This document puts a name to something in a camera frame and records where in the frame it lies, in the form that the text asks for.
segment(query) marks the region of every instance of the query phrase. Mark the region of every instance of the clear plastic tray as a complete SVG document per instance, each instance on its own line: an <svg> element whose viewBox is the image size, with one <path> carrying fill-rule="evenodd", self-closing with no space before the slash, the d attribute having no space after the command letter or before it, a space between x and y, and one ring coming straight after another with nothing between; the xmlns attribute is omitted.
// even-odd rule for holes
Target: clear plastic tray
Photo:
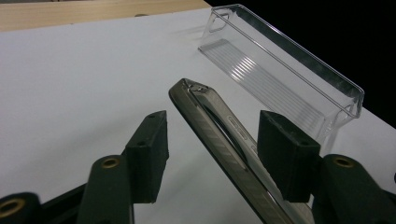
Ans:
<svg viewBox="0 0 396 224"><path fill-rule="evenodd" d="M359 86L242 5L213 7L198 49L322 148L360 116Z"/></svg>

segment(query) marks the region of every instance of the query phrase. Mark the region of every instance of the metal ring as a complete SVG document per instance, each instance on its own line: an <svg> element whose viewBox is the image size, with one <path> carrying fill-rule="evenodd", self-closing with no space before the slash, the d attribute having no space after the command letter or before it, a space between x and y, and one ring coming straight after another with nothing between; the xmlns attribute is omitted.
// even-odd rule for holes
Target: metal ring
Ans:
<svg viewBox="0 0 396 224"><path fill-rule="evenodd" d="M345 168L352 168L355 166L355 163L347 158L344 157L336 157L332 160L335 164L345 167Z"/></svg>
<svg viewBox="0 0 396 224"><path fill-rule="evenodd" d="M120 164L120 160L117 158L108 158L102 161L102 167L105 169L116 167Z"/></svg>
<svg viewBox="0 0 396 224"><path fill-rule="evenodd" d="M0 218L9 217L20 211L25 205L25 200L21 198L10 199L0 204Z"/></svg>

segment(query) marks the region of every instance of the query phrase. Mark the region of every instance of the transparent plastic bin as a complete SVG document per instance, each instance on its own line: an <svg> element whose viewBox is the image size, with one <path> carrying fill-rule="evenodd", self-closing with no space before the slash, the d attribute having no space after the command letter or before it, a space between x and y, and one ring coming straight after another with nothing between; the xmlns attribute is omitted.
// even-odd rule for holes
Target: transparent plastic bin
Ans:
<svg viewBox="0 0 396 224"><path fill-rule="evenodd" d="M213 7L198 49L322 149L360 116L359 86L242 5Z"/></svg>

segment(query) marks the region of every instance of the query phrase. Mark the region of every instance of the white table surface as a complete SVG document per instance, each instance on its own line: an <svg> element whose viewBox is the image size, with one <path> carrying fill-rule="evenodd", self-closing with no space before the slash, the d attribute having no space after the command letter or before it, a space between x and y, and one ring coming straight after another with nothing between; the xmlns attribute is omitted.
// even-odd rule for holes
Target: white table surface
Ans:
<svg viewBox="0 0 396 224"><path fill-rule="evenodd" d="M44 203L78 187L146 115L166 110L170 159L157 202L134 206L136 223L261 223L168 96L183 77L205 83L257 136L265 107L197 49L209 14L0 33L0 197L31 191ZM396 131L368 110L338 132L332 153L396 193Z"/></svg>

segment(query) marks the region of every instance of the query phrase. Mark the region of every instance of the brass rivet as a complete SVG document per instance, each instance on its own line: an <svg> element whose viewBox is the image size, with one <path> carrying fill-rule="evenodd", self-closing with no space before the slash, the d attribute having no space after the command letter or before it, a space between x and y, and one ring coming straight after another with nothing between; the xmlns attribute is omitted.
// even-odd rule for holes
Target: brass rivet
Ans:
<svg viewBox="0 0 396 224"><path fill-rule="evenodd" d="M25 205L25 200L20 198L10 199L0 203L0 218L9 217L20 211Z"/></svg>
<svg viewBox="0 0 396 224"><path fill-rule="evenodd" d="M117 158L108 158L108 159L102 161L102 167L105 169L116 167L119 164L120 164L120 161Z"/></svg>
<svg viewBox="0 0 396 224"><path fill-rule="evenodd" d="M355 163L347 158L344 157L336 157L332 160L335 164L345 167L345 168L352 168Z"/></svg>

